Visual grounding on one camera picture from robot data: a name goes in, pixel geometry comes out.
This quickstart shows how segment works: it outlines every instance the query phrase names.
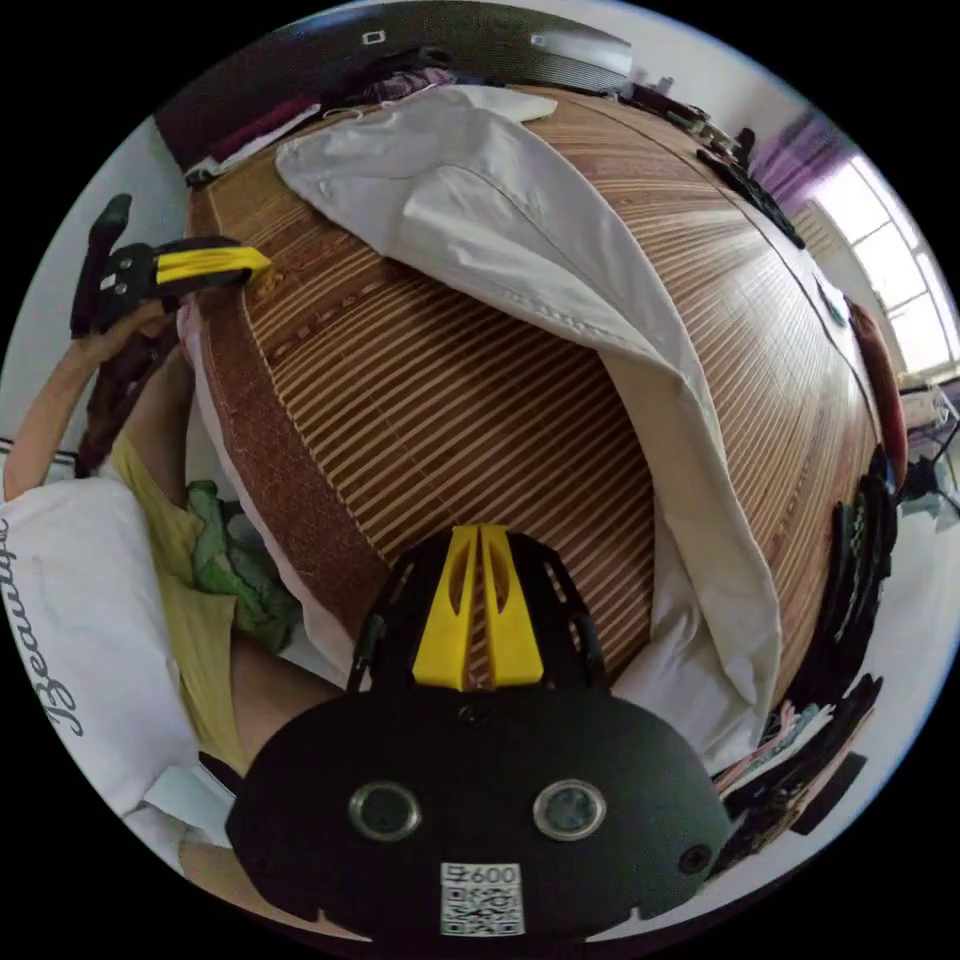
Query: label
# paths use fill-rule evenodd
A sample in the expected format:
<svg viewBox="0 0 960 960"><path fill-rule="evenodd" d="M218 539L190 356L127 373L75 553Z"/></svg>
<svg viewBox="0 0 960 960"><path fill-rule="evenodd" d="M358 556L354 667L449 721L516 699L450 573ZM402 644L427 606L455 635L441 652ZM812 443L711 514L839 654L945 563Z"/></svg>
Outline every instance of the label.
<svg viewBox="0 0 960 960"><path fill-rule="evenodd" d="M520 936L520 864L441 864L440 932L450 937Z"/></svg>

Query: red pillow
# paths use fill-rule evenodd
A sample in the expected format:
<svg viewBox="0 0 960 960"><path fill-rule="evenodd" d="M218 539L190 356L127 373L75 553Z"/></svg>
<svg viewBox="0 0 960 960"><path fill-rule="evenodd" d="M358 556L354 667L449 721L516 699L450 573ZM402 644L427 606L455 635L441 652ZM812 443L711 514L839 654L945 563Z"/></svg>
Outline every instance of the red pillow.
<svg viewBox="0 0 960 960"><path fill-rule="evenodd" d="M850 307L853 332L860 344L870 385L877 400L877 411L883 430L883 449L893 467L894 482L899 490L907 475L907 426L903 418L897 375L877 321L863 307L849 300L847 303Z"/></svg>

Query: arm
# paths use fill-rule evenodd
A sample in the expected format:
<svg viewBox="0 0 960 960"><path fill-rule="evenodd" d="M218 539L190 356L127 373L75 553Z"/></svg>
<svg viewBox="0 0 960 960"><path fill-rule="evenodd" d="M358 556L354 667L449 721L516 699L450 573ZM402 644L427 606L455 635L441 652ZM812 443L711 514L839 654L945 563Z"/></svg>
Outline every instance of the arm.
<svg viewBox="0 0 960 960"><path fill-rule="evenodd" d="M100 364L116 356L136 330L163 316L159 304L147 303L104 334L71 341L14 438L3 471L5 500L43 484L70 417Z"/></svg>
<svg viewBox="0 0 960 960"><path fill-rule="evenodd" d="M264 920L333 937L363 939L325 920L322 913L315 922L308 923L267 903L254 889L232 850L184 840L180 844L180 865L184 876L201 890Z"/></svg>

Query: white blanket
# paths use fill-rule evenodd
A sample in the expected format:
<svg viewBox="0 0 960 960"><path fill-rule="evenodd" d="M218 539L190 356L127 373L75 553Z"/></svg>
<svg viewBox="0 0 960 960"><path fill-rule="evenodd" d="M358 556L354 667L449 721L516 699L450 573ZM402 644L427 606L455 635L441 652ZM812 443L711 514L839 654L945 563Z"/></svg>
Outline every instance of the white blanket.
<svg viewBox="0 0 960 960"><path fill-rule="evenodd" d="M656 491L652 642L615 693L673 724L715 771L761 735L779 604L673 302L593 186L521 126L555 107L444 87L293 140L277 170L383 256L597 350Z"/></svg>

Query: bamboo mat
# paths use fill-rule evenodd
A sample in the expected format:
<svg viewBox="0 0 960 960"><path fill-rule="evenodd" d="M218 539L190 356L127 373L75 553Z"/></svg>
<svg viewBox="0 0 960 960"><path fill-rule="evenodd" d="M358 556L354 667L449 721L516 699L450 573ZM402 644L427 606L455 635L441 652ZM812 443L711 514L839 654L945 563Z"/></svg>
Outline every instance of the bamboo mat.
<svg viewBox="0 0 960 960"><path fill-rule="evenodd" d="M559 105L529 128L617 210L698 351L780 598L782 693L814 629L832 505L877 443L861 388L685 134L536 92ZM289 191L273 153L195 194L191 218L274 262L242 302L204 302L204 366L230 457L288 560L355 633L405 546L452 523L508 524L560 551L616 674L648 637L653 491L599 359L383 260Z"/></svg>

